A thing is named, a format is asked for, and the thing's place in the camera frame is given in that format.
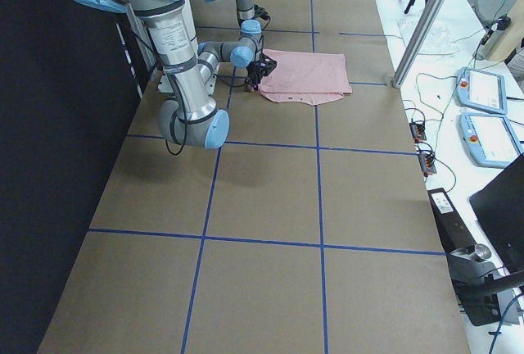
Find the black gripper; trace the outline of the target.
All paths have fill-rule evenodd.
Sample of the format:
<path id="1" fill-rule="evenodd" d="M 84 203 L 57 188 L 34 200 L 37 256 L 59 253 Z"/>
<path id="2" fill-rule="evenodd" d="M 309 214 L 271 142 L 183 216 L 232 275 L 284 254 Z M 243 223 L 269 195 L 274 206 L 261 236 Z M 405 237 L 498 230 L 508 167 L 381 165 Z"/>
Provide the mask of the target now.
<path id="1" fill-rule="evenodd" d="M 265 10 L 264 7 L 261 7 L 257 4 L 254 5 L 254 19 L 261 19 L 261 20 L 270 20 L 269 13 Z"/>
<path id="2" fill-rule="evenodd" d="M 252 63 L 248 65 L 245 80 L 246 91 L 253 92 L 259 90 L 259 85 L 264 77 L 269 76 L 276 68 L 278 63 L 271 57 L 261 53 Z"/>

